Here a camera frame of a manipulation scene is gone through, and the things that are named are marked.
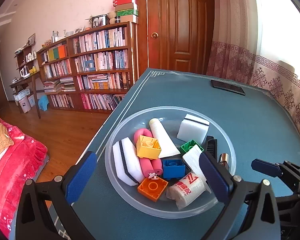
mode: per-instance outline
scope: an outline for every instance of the pink fleece blanket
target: pink fleece blanket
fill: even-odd
[[[23,185],[33,178],[47,154],[39,141],[0,119],[14,141],[0,160],[0,229],[9,238]]]

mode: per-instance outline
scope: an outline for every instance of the orange toy block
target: orange toy block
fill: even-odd
[[[137,141],[137,155],[139,158],[155,160],[161,152],[161,147],[156,138],[140,135]]]
[[[161,194],[167,187],[168,182],[164,179],[148,179],[145,178],[138,187],[138,192],[154,202],[160,198]]]

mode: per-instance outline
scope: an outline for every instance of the table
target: table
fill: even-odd
[[[240,84],[246,93],[242,96],[213,88],[211,79],[221,80],[148,68],[89,143],[86,150],[97,153],[98,163],[73,208],[96,239],[200,239],[223,208],[223,204],[217,203],[194,217],[161,219],[136,210],[114,190],[105,168],[107,140],[122,120],[150,107],[180,106],[210,117],[233,143],[237,158],[236,174],[246,181],[258,183],[268,179],[276,196],[291,194],[278,178],[251,168],[255,158],[271,163],[289,160],[300,165],[300,134],[290,116],[267,90]],[[57,231],[66,237],[53,206],[49,211]],[[243,206],[231,236],[239,229],[245,211]]]
[[[29,83],[32,82],[32,89],[33,89],[33,94],[34,94],[35,107],[37,108],[38,117],[39,117],[39,119],[41,119],[41,115],[40,115],[40,111],[39,111],[39,105],[38,105],[38,98],[37,98],[37,90],[36,90],[36,85],[35,85],[35,80],[37,78],[41,78],[40,77],[40,71],[37,71],[33,74],[30,74],[30,76],[28,76],[26,78],[21,78],[17,82],[11,84],[10,87],[14,88],[14,87],[17,87],[19,85],[29,84]]]

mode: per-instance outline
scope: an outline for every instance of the curtain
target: curtain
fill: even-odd
[[[207,75],[269,90],[300,132],[300,78],[284,62],[260,55],[256,0],[215,0],[215,24]]]

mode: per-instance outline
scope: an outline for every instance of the pink foam tube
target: pink foam tube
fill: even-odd
[[[137,143],[140,135],[153,138],[152,132],[150,130],[148,130],[147,128],[140,128],[134,133],[133,136],[134,143]]]
[[[139,158],[139,161],[140,161],[142,173],[146,178],[149,177],[149,173],[155,172],[148,158]]]
[[[154,172],[157,175],[161,175],[163,173],[162,162],[160,159],[151,160],[151,164],[154,169]]]

